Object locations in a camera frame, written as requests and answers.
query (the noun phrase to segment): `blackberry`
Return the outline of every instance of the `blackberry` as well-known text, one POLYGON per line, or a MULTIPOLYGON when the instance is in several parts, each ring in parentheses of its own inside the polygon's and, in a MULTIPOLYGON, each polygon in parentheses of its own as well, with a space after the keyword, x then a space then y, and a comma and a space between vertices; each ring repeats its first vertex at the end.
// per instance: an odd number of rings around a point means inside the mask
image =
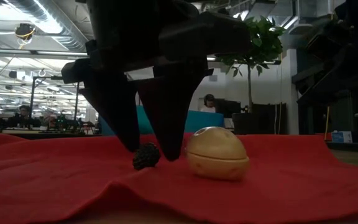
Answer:
POLYGON ((141 145, 140 149, 136 150, 132 165, 135 170, 141 170, 145 167, 154 167, 160 160, 161 154, 156 145, 149 142, 141 145))

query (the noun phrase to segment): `blue partition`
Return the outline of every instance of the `blue partition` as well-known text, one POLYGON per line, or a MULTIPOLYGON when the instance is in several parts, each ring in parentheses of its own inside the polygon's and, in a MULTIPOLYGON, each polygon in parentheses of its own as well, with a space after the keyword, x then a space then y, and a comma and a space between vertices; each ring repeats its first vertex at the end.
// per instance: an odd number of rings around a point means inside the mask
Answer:
MULTIPOLYGON (((137 120, 139 122, 139 130, 140 134, 153 134, 153 129, 150 124, 149 119, 146 116, 146 113, 143 109, 143 106, 137 106, 137 120)), ((99 122, 102 126, 102 134, 103 135, 114 135, 114 132, 107 125, 107 123, 99 117, 99 122)), ((185 132, 186 133, 194 133, 201 128, 210 127, 210 126, 218 126, 223 127, 223 114, 218 113, 207 113, 200 111, 189 111, 187 114, 185 132)))

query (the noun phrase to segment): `desk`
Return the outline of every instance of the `desk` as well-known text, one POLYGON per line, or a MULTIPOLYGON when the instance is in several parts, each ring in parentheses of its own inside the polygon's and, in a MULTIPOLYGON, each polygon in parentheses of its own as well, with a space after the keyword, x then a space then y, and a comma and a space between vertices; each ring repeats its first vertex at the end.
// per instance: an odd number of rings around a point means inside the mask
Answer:
MULTIPOLYGON (((344 151, 331 151, 334 156, 340 161, 357 165, 358 166, 358 152, 344 152, 344 151)), ((85 212, 82 215, 73 217, 67 221, 59 222, 61 224, 108 224, 108 223, 122 223, 122 224, 135 224, 135 223, 199 223, 191 220, 183 215, 173 212, 167 208, 151 204, 151 203, 140 203, 139 206, 135 206, 133 209, 129 209, 125 206, 125 202, 122 202, 122 207, 114 207, 111 212, 104 212, 99 215, 85 212)), ((350 224, 358 223, 358 215, 354 215, 347 218, 342 218, 336 221, 323 221, 323 222, 309 222, 312 224, 350 224)))
POLYGON ((358 152, 358 143, 326 142, 328 148, 339 151, 358 152))
POLYGON ((15 130, 15 129, 0 130, 0 133, 17 136, 28 140, 51 139, 51 138, 85 138, 85 137, 102 136, 100 134, 72 134, 72 133, 59 133, 59 132, 46 133, 45 131, 15 130))

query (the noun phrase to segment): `wrinkled red cloth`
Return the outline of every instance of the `wrinkled red cloth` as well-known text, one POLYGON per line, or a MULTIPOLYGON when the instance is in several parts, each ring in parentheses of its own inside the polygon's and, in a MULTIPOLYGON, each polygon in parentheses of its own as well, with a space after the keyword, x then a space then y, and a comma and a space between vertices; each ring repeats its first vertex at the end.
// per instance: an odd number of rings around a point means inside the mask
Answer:
POLYGON ((358 167, 334 158, 321 137, 239 138, 251 167, 242 182, 225 182, 194 176, 185 156, 136 171, 133 154, 115 137, 30 141, 0 134, 0 223, 63 220, 108 190, 215 223, 307 222, 358 213, 358 167))

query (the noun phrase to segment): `white wall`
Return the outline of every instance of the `white wall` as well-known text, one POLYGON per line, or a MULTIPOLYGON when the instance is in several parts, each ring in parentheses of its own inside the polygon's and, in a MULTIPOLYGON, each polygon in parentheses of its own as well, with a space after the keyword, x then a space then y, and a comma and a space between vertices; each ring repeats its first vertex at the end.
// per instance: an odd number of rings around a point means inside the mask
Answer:
POLYGON ((200 85, 196 89, 191 99, 189 110, 198 110, 198 99, 203 98, 207 94, 212 94, 215 98, 225 99, 225 85, 226 85, 226 76, 225 73, 221 72, 220 69, 215 68, 213 75, 218 76, 216 82, 211 82, 209 77, 205 77, 201 81, 200 85))
MULTIPOLYGON (((258 77, 256 68, 251 71, 252 100, 258 104, 287 104, 288 132, 298 134, 298 105, 295 86, 291 83, 291 76, 296 74, 296 50, 288 50, 281 65, 269 65, 258 77)), ((248 105, 247 67, 241 66, 243 77, 227 75, 216 68, 214 75, 217 82, 210 82, 208 77, 201 82, 190 104, 189 110, 198 109, 198 99, 206 94, 213 94, 216 98, 240 101, 241 106, 248 105)))

